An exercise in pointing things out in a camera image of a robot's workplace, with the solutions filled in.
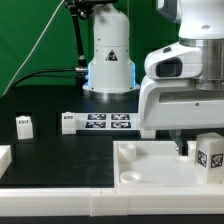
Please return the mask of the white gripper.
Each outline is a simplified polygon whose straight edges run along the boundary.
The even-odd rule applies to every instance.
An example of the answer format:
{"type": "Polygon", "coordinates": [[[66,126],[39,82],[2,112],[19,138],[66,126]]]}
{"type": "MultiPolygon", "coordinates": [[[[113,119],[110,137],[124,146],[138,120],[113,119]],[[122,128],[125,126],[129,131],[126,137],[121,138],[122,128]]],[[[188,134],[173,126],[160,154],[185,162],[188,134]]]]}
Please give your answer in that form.
{"type": "Polygon", "coordinates": [[[140,89],[139,125],[145,130],[170,130],[180,156],[188,143],[180,130],[224,128],[224,91],[198,90],[190,79],[153,80],[145,76],[140,89]]]}

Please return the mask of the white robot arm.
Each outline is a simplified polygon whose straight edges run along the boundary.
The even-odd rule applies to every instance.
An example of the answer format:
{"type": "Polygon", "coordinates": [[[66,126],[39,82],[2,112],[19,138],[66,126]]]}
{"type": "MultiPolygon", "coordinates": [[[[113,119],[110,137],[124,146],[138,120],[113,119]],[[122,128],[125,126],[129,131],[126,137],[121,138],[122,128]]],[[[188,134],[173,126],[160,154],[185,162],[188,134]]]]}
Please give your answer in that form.
{"type": "Polygon", "coordinates": [[[109,1],[95,3],[94,57],[83,89],[105,100],[139,90],[141,135],[168,130],[185,155],[181,130],[224,127],[224,0],[156,0],[156,8],[180,25],[179,40],[147,55],[137,84],[128,19],[109,1]]]}

